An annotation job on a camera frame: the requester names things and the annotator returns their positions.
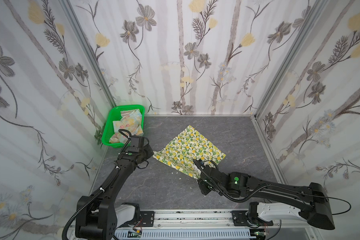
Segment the lemon print yellow skirt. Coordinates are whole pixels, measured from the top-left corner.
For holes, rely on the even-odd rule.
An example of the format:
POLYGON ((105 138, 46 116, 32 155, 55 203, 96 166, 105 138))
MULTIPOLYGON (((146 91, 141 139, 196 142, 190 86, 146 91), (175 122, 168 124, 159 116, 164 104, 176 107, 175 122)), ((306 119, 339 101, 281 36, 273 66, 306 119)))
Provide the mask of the lemon print yellow skirt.
POLYGON ((225 153, 192 126, 187 126, 162 150, 154 153, 154 158, 159 162, 194 179, 201 176, 194 160, 202 160, 208 166, 214 167, 225 157, 225 153))

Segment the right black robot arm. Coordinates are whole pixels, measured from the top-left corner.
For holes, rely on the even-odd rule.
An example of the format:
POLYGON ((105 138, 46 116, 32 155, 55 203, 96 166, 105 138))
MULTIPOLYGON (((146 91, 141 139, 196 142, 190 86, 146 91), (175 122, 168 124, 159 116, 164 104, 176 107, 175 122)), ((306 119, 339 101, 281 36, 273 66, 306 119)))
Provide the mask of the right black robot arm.
POLYGON ((335 229, 329 197, 320 184, 283 185, 239 172, 227 175, 216 167, 210 167, 206 161, 193 162, 201 171, 198 184, 203 195, 214 191, 235 203, 244 203, 252 197, 268 199, 298 209, 298 216, 313 227, 323 230, 335 229))

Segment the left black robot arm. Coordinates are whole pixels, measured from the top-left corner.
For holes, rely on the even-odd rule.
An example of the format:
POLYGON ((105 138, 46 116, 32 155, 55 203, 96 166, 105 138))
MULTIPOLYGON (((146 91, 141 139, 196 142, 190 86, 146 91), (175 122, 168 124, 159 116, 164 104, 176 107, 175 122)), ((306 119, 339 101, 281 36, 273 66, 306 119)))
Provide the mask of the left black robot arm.
POLYGON ((110 240, 119 226, 136 219, 137 210, 133 210, 122 222, 122 218, 117 216, 115 201, 128 177, 153 155, 148 138, 129 136, 110 175, 90 196, 83 196, 78 201, 76 212, 63 228, 62 239, 69 238, 68 230, 75 223, 75 236, 78 238, 110 240))

